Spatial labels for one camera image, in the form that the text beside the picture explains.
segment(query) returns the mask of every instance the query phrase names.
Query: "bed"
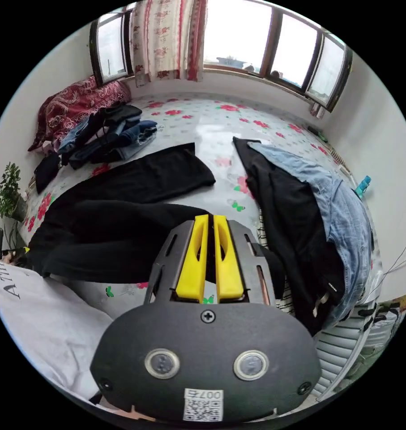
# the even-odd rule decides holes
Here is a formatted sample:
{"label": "bed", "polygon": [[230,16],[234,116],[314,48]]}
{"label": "bed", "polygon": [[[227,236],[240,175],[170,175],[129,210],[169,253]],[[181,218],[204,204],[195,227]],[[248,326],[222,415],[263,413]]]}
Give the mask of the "bed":
{"label": "bed", "polygon": [[[259,237],[263,241],[259,210],[246,186],[246,174],[232,144],[233,136],[260,139],[309,158],[339,175],[343,173],[323,143],[307,131],[300,119],[270,106],[234,97],[217,97],[202,93],[175,93],[134,99],[132,104],[143,111],[141,119],[158,123],[158,134],[133,159],[169,146],[195,142],[196,156],[213,172],[215,186],[211,190],[199,190],[170,202],[200,207],[213,214],[235,219],[249,227],[255,238]],[[87,164],[78,170],[70,166],[63,167],[41,195],[33,193],[30,196],[28,212],[20,228],[24,242],[29,243],[55,198],[78,182],[102,174],[119,164]],[[140,305],[146,286],[146,283],[70,284],[91,306],[106,311],[113,318]],[[205,299],[216,302],[213,284],[206,284]],[[283,304],[279,302],[278,305],[293,312],[288,290],[285,291],[284,299]]]}

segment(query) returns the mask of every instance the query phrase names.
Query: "floral curtain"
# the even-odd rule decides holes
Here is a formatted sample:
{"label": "floral curtain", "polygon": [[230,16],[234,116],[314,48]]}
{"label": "floral curtain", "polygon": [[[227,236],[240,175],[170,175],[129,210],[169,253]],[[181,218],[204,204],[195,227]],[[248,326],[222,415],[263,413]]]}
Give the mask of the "floral curtain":
{"label": "floral curtain", "polygon": [[131,19],[136,86],[160,79],[201,81],[207,0],[143,0]]}

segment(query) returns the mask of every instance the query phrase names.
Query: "screw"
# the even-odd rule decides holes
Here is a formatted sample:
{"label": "screw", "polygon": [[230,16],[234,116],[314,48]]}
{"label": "screw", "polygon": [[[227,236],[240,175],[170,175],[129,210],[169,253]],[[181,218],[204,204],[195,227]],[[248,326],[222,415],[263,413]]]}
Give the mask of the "screw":
{"label": "screw", "polygon": [[307,394],[310,391],[310,388],[312,387],[312,384],[310,382],[303,382],[297,390],[297,393],[300,396],[303,396],[305,394]]}
{"label": "screw", "polygon": [[210,324],[212,323],[216,318],[215,313],[212,310],[205,310],[202,314],[201,314],[201,320],[204,323]]}
{"label": "screw", "polygon": [[112,391],[113,390],[113,385],[112,383],[106,379],[106,378],[101,378],[100,380],[100,385],[102,386],[102,388],[104,388],[106,391]]}

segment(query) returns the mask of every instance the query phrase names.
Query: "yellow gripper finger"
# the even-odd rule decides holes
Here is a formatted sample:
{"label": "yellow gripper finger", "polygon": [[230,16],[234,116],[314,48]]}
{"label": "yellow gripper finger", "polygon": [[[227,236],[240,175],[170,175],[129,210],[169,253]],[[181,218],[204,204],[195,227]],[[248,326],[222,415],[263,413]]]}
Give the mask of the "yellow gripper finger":
{"label": "yellow gripper finger", "polygon": [[209,216],[196,216],[188,250],[186,251],[184,264],[176,286],[176,294],[179,298],[203,303],[208,234]]}
{"label": "yellow gripper finger", "polygon": [[[218,303],[222,300],[240,299],[244,289],[227,218],[214,215],[213,224]],[[224,258],[222,258],[221,248],[224,251]]]}

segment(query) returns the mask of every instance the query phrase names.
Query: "cable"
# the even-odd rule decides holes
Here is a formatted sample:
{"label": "cable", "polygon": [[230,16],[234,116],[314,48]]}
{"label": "cable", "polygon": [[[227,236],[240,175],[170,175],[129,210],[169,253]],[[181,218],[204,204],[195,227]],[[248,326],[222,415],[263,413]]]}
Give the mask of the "cable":
{"label": "cable", "polygon": [[383,282],[383,280],[385,279],[385,277],[386,277],[386,275],[392,270],[392,268],[395,266],[395,264],[397,263],[397,261],[400,259],[400,257],[404,254],[404,252],[406,251],[406,246],[405,246],[405,248],[403,249],[403,252],[398,256],[398,258],[395,260],[395,262],[394,262],[394,264],[391,266],[391,268],[387,271],[387,272],[385,272],[384,273],[384,277],[382,278],[382,280],[377,284],[377,286],[375,287],[375,288],[373,288],[373,290],[371,290],[368,294],[367,294],[367,297],[365,298],[365,300],[363,300],[363,301],[366,301],[369,297],[370,297],[370,294],[373,292],[373,291],[375,291],[375,290],[377,290],[379,287],[380,287],[380,284]]}
{"label": "cable", "polygon": [[404,264],[406,260],[402,261],[401,263],[398,263],[391,271],[398,269],[402,264]]}

